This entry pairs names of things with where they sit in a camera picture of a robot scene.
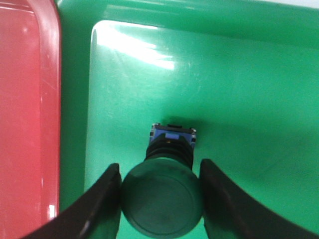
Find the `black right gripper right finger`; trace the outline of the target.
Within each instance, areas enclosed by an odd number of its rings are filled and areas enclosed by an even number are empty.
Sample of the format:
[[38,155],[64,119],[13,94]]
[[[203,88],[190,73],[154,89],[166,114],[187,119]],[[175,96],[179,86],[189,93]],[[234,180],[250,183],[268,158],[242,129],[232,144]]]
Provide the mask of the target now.
[[212,160],[200,164],[204,226],[210,239],[317,239],[271,211],[234,183]]

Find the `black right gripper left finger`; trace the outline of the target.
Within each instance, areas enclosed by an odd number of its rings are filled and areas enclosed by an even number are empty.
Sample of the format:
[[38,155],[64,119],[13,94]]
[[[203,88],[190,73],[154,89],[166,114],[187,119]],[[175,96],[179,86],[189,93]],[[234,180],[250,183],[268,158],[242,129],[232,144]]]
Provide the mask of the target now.
[[99,179],[56,218],[25,235],[24,239],[115,239],[120,224],[119,165],[111,164]]

